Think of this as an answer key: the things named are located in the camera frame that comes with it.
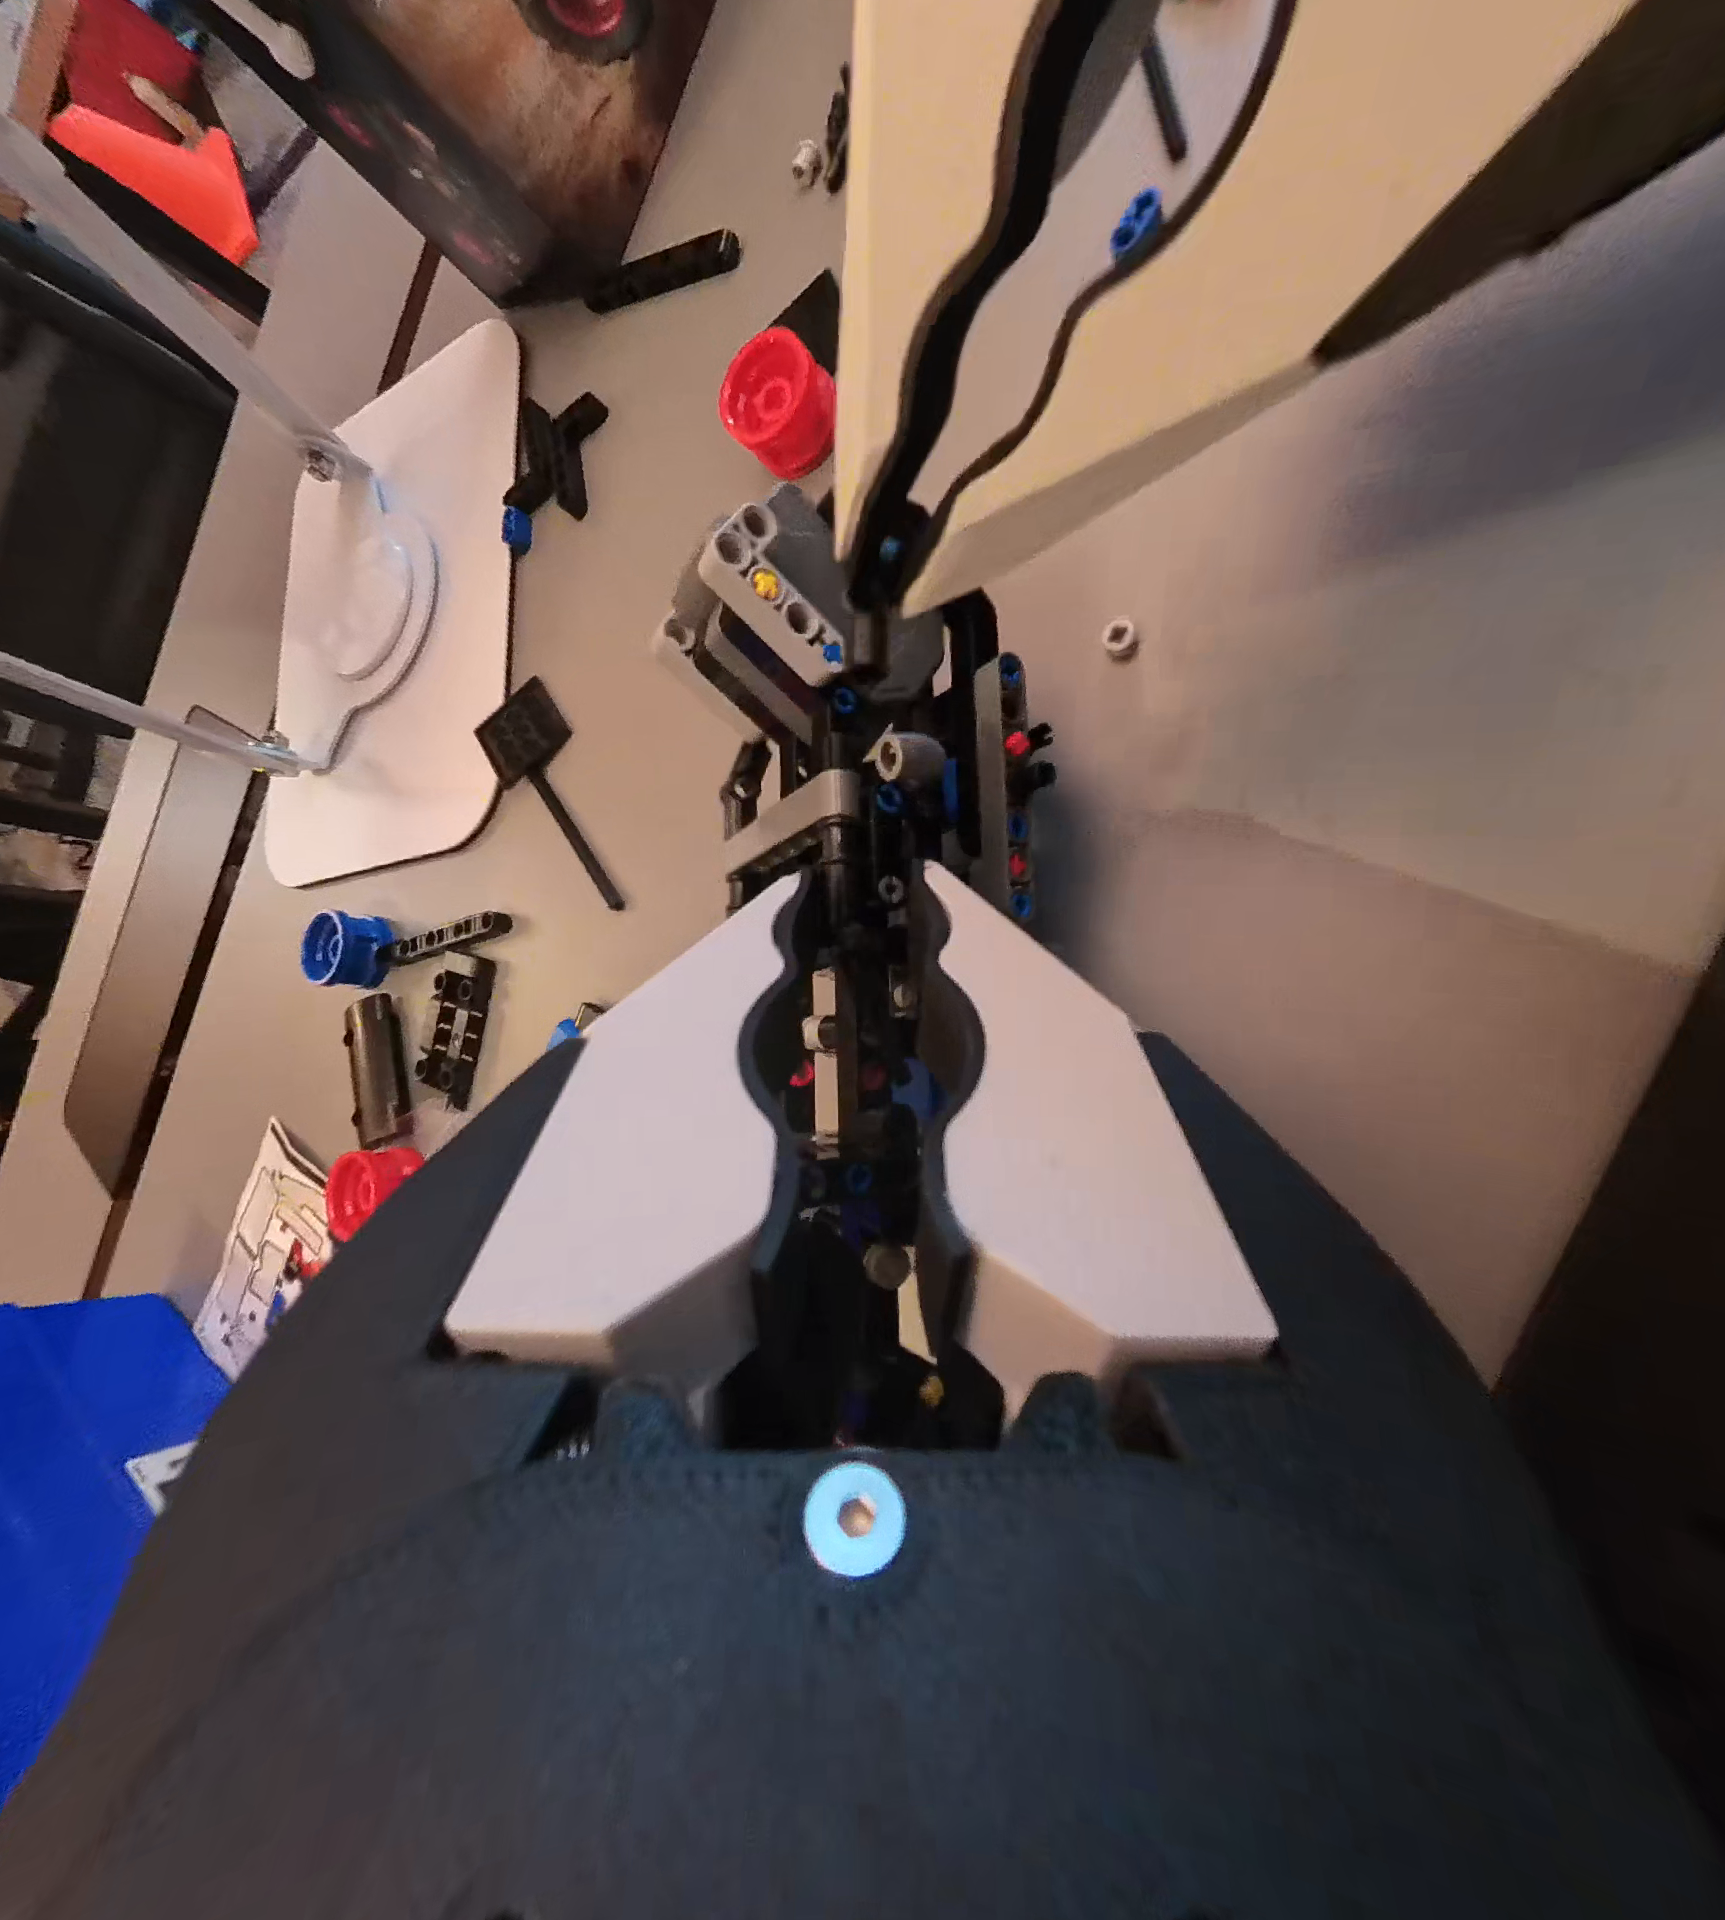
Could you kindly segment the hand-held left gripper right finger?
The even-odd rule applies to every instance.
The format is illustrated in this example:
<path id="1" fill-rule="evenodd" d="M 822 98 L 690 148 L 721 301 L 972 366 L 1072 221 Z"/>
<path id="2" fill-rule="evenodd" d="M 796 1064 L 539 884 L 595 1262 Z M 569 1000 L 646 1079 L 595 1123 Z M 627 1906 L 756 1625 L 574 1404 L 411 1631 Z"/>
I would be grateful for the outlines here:
<path id="1" fill-rule="evenodd" d="M 1257 1365 L 1282 1321 L 1158 1079 L 1140 1025 L 940 868 L 940 978 L 972 1000 L 972 1093 L 940 1129 L 963 1231 L 950 1341 L 1005 1413 L 1039 1379 L 1124 1384 L 1140 1365 Z"/>

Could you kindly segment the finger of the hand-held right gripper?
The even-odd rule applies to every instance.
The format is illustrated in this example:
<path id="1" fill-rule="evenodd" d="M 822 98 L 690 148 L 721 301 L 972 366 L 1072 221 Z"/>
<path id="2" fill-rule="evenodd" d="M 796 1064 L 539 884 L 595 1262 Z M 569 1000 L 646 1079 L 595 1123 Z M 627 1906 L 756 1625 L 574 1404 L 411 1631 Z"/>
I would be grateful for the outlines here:
<path id="1" fill-rule="evenodd" d="M 836 534 L 850 596 L 908 596 L 919 478 L 972 319 L 1041 228 L 1100 0 L 850 14 Z"/>
<path id="2" fill-rule="evenodd" d="M 1018 443 L 972 473 L 903 604 L 934 611 L 1311 382 L 1320 336 L 1625 25 L 1609 0 L 1294 5 L 1199 210 L 1080 301 Z"/>

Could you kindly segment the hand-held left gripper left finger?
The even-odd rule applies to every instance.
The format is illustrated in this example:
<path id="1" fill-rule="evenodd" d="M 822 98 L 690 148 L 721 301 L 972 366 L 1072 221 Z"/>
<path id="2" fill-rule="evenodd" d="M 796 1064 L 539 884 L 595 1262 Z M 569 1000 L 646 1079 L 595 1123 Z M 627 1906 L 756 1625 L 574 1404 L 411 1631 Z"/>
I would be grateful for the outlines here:
<path id="1" fill-rule="evenodd" d="M 779 1123 L 745 1079 L 745 1025 L 784 978 L 796 901 L 798 879 L 763 891 L 563 1050 L 563 1093 L 447 1307 L 457 1352 L 690 1404 L 756 1352 Z"/>

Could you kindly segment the toy brick vehicle chassis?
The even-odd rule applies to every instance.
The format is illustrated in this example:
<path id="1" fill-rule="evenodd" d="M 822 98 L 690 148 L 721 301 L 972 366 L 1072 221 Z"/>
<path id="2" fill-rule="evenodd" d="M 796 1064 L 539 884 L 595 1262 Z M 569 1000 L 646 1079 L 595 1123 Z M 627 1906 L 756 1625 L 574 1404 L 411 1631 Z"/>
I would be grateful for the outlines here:
<path id="1" fill-rule="evenodd" d="M 836 504 L 798 486 L 703 531 L 651 648 L 745 734 L 721 784 L 727 909 L 784 891 L 784 972 L 751 1025 L 779 1208 L 727 1442 L 982 1454 L 1005 1384 L 963 1352 L 972 1286 L 940 1247 L 940 1123 L 975 1050 L 929 1000 L 922 884 L 949 871 L 1030 925 L 1052 729 L 1030 719 L 986 594 L 873 637 L 846 604 Z"/>

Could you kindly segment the grey desk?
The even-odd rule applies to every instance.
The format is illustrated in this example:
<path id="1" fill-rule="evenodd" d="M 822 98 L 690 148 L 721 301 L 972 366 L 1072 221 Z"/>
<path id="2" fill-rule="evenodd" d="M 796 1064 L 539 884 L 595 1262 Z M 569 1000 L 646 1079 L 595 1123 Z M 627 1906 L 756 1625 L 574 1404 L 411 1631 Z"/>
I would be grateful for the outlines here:
<path id="1" fill-rule="evenodd" d="M 517 913 L 478 1101 L 574 1000 L 612 1000 L 721 920 L 730 764 L 651 655 L 703 524 L 756 496 L 713 426 L 727 353 L 822 266 L 842 205 L 787 178 L 846 5 L 713 5 L 637 247 L 745 237 L 727 283 L 612 319 L 522 318 L 522 375 L 610 400 L 590 517 L 513 565 L 513 680 L 574 739 L 557 797 L 627 891 L 603 913 L 532 786 L 419 868 L 229 891 L 178 1064 L 115 1209 L 65 1093 L 129 951 L 168 745 L 134 739 L 0 1160 L 0 1307 L 165 1292 L 196 1307 L 266 1123 L 348 1142 L 314 909 Z M 1408 1274 L 1497 1379 L 1725 937 L 1725 143 L 1320 370 L 1039 565 L 993 583 L 1052 719 L 1041 937 L 1171 1036 Z M 1128 616 L 1140 655 L 1105 658 Z"/>

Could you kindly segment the dark flat panel piece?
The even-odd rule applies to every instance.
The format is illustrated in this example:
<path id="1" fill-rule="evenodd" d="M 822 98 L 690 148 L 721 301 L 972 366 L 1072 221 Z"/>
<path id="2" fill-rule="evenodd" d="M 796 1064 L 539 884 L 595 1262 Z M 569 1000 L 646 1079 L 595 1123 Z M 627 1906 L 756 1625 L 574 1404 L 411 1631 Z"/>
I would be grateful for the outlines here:
<path id="1" fill-rule="evenodd" d="M 806 353 L 836 375 L 842 370 L 842 277 L 822 272 L 779 311 L 784 335 L 806 346 Z"/>

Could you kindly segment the red wheel rim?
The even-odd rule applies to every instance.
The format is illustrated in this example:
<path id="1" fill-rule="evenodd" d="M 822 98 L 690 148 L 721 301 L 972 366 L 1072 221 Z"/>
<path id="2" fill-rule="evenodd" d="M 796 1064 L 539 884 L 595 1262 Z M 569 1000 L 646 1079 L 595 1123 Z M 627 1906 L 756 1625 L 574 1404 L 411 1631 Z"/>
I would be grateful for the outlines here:
<path id="1" fill-rule="evenodd" d="M 713 415 L 784 486 L 836 459 L 836 375 L 796 328 L 765 328 L 730 353 Z"/>
<path id="2" fill-rule="evenodd" d="M 421 1151 L 411 1142 L 340 1152 L 320 1184 L 326 1238 L 348 1247 L 372 1222 L 372 1209 L 419 1172 Z"/>

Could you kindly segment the black cylinder brick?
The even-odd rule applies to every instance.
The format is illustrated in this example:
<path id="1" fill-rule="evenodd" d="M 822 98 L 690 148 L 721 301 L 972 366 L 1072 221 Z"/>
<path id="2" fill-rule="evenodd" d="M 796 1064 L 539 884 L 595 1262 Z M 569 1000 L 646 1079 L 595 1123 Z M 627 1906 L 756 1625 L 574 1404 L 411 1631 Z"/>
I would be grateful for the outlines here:
<path id="1" fill-rule="evenodd" d="M 395 1151 L 411 1138 L 411 1075 L 399 1053 L 399 1013 L 390 993 L 367 993 L 342 1011 L 348 1059 L 348 1129 L 355 1142 Z"/>

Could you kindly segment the thick black beam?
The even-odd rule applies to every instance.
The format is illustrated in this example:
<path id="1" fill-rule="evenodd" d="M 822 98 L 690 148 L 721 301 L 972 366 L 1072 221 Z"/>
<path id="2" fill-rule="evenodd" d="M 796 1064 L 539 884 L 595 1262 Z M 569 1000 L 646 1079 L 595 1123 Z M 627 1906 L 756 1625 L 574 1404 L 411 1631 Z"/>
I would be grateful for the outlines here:
<path id="1" fill-rule="evenodd" d="M 618 318 L 618 311 L 637 311 L 646 301 L 669 301 L 669 296 L 690 296 L 701 283 L 730 277 L 736 266 L 745 266 L 736 234 L 713 228 L 713 234 L 701 234 L 674 247 L 651 247 L 643 257 L 612 266 L 610 277 L 595 277 L 586 286 L 581 306 L 590 318 Z"/>

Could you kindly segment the sticker sheet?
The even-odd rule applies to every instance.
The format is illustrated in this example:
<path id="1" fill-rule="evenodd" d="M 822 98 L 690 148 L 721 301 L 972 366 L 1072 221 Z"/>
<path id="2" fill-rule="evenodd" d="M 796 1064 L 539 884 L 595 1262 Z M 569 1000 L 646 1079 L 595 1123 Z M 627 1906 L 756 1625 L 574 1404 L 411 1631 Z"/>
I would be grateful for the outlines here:
<path id="1" fill-rule="evenodd" d="M 326 1172 L 268 1123 L 192 1320 L 201 1357 L 244 1379 L 326 1258 Z"/>

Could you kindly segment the blue wheel rim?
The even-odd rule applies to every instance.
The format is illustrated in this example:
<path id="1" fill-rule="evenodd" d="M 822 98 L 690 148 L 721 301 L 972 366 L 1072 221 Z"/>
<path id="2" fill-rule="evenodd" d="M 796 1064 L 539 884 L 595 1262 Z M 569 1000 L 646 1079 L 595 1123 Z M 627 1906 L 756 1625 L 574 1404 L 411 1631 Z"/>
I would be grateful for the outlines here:
<path id="1" fill-rule="evenodd" d="M 314 913 L 296 937 L 296 972 L 311 984 L 375 993 L 395 968 L 395 925 L 355 913 Z"/>

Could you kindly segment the toy set box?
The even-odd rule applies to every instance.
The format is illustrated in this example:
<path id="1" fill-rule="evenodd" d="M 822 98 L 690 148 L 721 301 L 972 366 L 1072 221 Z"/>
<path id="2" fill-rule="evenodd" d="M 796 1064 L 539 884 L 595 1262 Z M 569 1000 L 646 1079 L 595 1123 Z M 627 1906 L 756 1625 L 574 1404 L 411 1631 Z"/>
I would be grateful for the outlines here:
<path id="1" fill-rule="evenodd" d="M 709 0 L 201 0 L 244 57 L 491 306 L 627 266 Z"/>

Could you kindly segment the black bent beam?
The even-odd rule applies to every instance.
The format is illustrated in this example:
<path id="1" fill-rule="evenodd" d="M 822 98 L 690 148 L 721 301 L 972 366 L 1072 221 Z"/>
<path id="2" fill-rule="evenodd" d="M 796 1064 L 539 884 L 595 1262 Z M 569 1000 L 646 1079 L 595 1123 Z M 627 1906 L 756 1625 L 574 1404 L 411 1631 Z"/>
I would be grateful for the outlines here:
<path id="1" fill-rule="evenodd" d="M 595 393 L 569 400 L 569 410 L 539 410 L 532 393 L 517 400 L 517 473 L 500 496 L 505 515 L 534 517 L 539 507 L 563 507 L 563 517 L 586 517 L 586 439 L 610 421 Z"/>

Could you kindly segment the white stand base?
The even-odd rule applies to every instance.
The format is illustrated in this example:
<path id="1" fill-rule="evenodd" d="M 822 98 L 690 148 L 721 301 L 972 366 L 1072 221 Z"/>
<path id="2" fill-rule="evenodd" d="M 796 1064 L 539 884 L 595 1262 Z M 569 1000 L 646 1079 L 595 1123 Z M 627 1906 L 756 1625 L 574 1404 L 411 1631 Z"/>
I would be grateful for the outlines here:
<path id="1" fill-rule="evenodd" d="M 517 336 L 478 319 L 340 421 L 291 489 L 266 860 L 288 891 L 461 853 L 495 800 L 505 698 Z"/>

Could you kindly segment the black perforated panel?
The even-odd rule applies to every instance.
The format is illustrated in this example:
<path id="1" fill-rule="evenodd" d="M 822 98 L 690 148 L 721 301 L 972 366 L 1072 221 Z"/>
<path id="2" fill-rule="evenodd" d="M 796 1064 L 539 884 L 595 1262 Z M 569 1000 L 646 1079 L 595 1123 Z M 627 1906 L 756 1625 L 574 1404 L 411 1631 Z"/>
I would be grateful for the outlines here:
<path id="1" fill-rule="evenodd" d="M 1497 1413 L 1725 1848 L 1725 937 L 1497 1373 Z"/>

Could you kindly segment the blue storage bin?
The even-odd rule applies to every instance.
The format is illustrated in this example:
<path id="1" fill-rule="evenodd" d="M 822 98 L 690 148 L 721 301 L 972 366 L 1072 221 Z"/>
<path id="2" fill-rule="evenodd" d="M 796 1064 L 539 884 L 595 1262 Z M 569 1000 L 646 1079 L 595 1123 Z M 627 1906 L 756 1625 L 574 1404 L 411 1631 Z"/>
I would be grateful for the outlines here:
<path id="1" fill-rule="evenodd" d="M 227 1373 L 165 1295 L 0 1307 L 0 1809 L 76 1688 L 154 1504 Z"/>

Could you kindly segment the orange plastic object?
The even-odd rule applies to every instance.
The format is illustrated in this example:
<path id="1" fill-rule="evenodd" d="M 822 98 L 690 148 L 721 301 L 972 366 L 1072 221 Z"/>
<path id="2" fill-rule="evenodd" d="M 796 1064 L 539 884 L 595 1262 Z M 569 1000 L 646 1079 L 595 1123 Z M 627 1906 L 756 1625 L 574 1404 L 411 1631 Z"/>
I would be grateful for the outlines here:
<path id="1" fill-rule="evenodd" d="M 154 228 L 173 228 L 239 272 L 261 256 L 261 221 L 227 128 L 168 143 L 73 104 L 46 124 L 46 148 L 105 212 L 154 212 Z"/>

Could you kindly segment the black frame brick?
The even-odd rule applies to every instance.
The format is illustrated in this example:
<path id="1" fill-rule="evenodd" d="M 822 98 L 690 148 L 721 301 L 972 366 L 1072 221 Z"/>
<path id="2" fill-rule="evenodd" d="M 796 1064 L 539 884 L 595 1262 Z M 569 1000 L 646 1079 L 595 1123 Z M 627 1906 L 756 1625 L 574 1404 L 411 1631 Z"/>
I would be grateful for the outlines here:
<path id="1" fill-rule="evenodd" d="M 411 1079 L 433 1093 L 452 1118 L 474 1110 L 491 993 L 495 993 L 495 964 L 478 951 L 452 951 L 428 984 Z"/>

